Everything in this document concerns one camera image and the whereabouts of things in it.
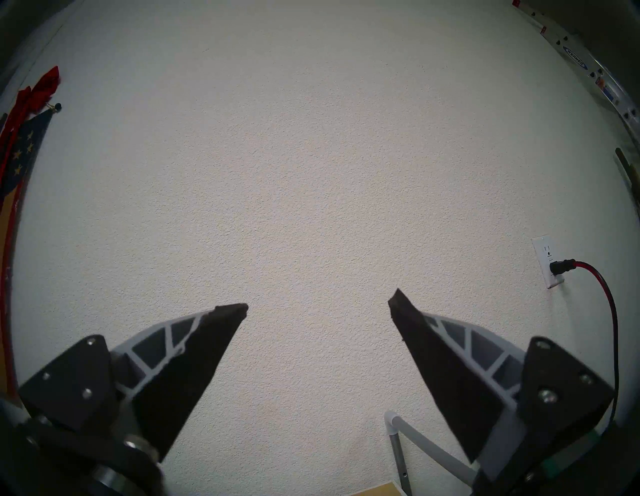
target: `bolt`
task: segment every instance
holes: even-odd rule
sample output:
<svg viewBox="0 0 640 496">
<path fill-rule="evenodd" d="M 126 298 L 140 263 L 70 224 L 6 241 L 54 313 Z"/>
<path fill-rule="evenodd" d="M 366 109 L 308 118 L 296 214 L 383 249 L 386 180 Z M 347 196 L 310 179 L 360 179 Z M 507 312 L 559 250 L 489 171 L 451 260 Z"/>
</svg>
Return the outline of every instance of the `bolt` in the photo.
<svg viewBox="0 0 640 496">
<path fill-rule="evenodd" d="M 589 374 L 581 374 L 580 380 L 583 383 L 585 383 L 587 386 L 590 386 L 593 384 L 593 378 Z"/>
<path fill-rule="evenodd" d="M 135 434 L 128 434 L 124 438 L 124 444 L 145 453 L 154 463 L 158 462 L 159 456 L 157 449 L 151 446 L 151 443 L 146 439 L 136 436 Z"/>
<path fill-rule="evenodd" d="M 552 404 L 558 401 L 558 395 L 550 389 L 541 389 L 538 392 L 538 398 L 542 400 L 542 403 Z"/>
</svg>

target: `black wire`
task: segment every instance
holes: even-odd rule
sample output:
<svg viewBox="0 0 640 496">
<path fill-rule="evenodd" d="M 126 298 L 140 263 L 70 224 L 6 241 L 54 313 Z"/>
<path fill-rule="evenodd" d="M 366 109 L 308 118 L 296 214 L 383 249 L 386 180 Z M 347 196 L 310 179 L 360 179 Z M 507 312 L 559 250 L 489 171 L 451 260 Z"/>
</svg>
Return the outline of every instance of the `black wire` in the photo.
<svg viewBox="0 0 640 496">
<path fill-rule="evenodd" d="M 613 301 L 613 295 L 611 294 L 611 290 L 609 289 L 609 285 L 602 277 L 602 274 L 598 272 L 598 270 L 589 265 L 586 262 L 576 262 L 576 267 L 582 267 L 583 269 L 587 269 L 593 275 L 596 276 L 596 279 L 602 286 L 604 293 L 607 295 L 607 300 L 609 300 L 609 307 L 611 308 L 611 318 L 613 319 L 613 374 L 614 374 L 614 397 L 613 397 L 613 406 L 611 407 L 611 416 L 609 417 L 609 427 L 613 425 L 613 420 L 616 415 L 616 407 L 618 406 L 618 392 L 620 391 L 620 371 L 618 369 L 618 312 L 616 311 L 616 304 Z"/>
</svg>

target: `american flag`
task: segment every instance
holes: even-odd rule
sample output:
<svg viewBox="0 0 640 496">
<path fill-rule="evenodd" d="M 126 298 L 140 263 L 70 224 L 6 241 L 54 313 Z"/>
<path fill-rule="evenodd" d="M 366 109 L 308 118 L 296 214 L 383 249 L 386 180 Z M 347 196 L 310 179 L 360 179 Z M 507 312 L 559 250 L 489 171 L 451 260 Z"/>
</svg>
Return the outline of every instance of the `american flag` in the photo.
<svg viewBox="0 0 640 496">
<path fill-rule="evenodd" d="M 0 260 L 4 281 L 0 296 L 0 392 L 12 394 L 14 388 L 11 340 L 8 328 L 9 284 L 8 268 L 13 253 L 14 231 L 20 198 L 35 162 L 38 149 L 49 126 L 53 110 L 44 111 L 20 126 L 0 182 Z"/>
</svg>

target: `screw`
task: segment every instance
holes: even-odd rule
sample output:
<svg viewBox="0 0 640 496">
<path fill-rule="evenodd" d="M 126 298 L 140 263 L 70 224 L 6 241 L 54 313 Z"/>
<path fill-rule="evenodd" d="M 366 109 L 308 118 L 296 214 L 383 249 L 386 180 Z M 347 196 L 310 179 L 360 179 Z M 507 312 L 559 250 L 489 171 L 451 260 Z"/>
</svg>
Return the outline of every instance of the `screw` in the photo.
<svg viewBox="0 0 640 496">
<path fill-rule="evenodd" d="M 587 386 L 590 386 L 593 384 L 593 378 L 589 374 L 581 374 L 580 380 L 584 382 Z"/>
<path fill-rule="evenodd" d="M 542 400 L 542 403 L 552 404 L 558 401 L 558 395 L 550 389 L 541 389 L 538 392 L 538 398 Z"/>
</svg>

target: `red and black cable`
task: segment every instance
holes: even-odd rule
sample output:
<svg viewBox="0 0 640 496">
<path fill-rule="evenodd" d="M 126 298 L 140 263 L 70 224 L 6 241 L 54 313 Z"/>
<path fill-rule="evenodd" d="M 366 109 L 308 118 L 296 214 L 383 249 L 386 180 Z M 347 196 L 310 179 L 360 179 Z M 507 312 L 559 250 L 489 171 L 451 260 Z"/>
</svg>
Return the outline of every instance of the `red and black cable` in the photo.
<svg viewBox="0 0 640 496">
<path fill-rule="evenodd" d="M 562 260 L 561 262 L 552 262 L 549 265 L 549 269 L 551 270 L 551 273 L 553 275 L 562 274 L 577 267 L 587 269 L 595 276 L 595 278 L 602 286 L 605 295 L 607 295 L 607 300 L 609 300 L 609 307 L 611 308 L 611 318 L 613 320 L 613 389 L 615 391 L 613 397 L 613 405 L 611 406 L 611 416 L 609 417 L 609 427 L 611 427 L 613 425 L 613 419 L 616 415 L 616 407 L 618 405 L 618 392 L 620 390 L 620 371 L 618 369 L 618 312 L 616 311 L 616 304 L 613 301 L 613 295 L 611 294 L 609 285 L 604 280 L 604 277 L 602 277 L 602 274 L 600 274 L 600 272 L 598 272 L 595 267 L 586 262 L 580 262 L 573 259 Z"/>
</svg>

